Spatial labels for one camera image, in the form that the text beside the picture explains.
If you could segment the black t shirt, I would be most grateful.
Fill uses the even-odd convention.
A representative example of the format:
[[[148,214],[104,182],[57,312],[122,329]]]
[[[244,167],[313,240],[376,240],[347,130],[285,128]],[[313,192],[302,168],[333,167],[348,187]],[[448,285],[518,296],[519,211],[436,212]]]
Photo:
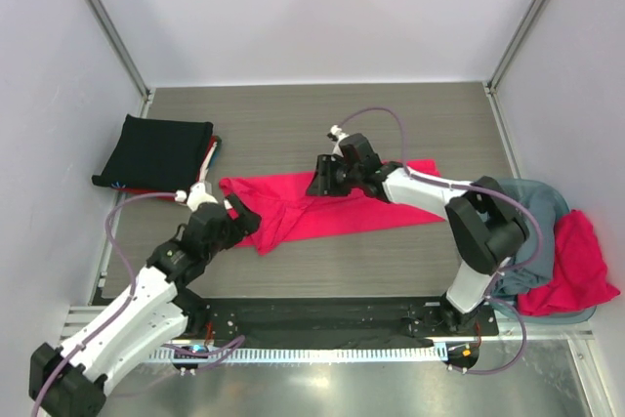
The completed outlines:
[[[211,122],[128,115],[120,138],[92,184],[134,192],[175,192],[197,182],[213,140]]]

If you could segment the white t shirt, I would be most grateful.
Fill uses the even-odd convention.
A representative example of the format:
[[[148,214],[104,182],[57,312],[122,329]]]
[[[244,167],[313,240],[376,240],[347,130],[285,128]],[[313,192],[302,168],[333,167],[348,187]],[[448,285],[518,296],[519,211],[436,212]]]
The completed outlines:
[[[210,145],[210,147],[209,147],[209,149],[208,149],[208,151],[207,151],[207,153],[206,153],[206,155],[205,155],[201,165],[200,165],[199,172],[198,172],[198,175],[197,175],[197,178],[196,178],[196,181],[195,181],[196,185],[204,184],[206,182],[206,178],[207,178],[207,174],[208,174],[208,171],[209,171],[209,167],[210,167],[210,164],[211,164],[211,161],[212,161],[212,159],[214,157],[215,152],[216,152],[216,150],[215,150],[215,147],[214,147],[214,143],[212,143]]]

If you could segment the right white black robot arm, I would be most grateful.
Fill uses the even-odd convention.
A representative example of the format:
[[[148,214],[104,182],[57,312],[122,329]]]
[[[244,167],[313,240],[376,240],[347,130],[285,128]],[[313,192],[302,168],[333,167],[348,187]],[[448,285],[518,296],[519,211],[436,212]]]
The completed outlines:
[[[366,137],[334,126],[333,151],[317,157],[307,196],[341,197],[359,189],[386,204],[407,206],[449,223],[460,267],[440,298],[439,318],[451,334],[472,328],[497,273],[529,238],[515,199],[492,178],[474,183],[434,177],[400,162],[382,162]]]

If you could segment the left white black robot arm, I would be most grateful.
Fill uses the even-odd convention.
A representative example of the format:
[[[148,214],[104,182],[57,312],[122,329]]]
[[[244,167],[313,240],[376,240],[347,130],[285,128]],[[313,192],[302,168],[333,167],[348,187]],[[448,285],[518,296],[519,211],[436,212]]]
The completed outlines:
[[[186,223],[154,248],[128,287],[91,322],[58,346],[44,343],[30,358],[31,413],[95,416],[117,384],[155,349],[200,336],[209,307],[189,288],[216,255],[255,233],[260,215],[231,194],[189,200]]]

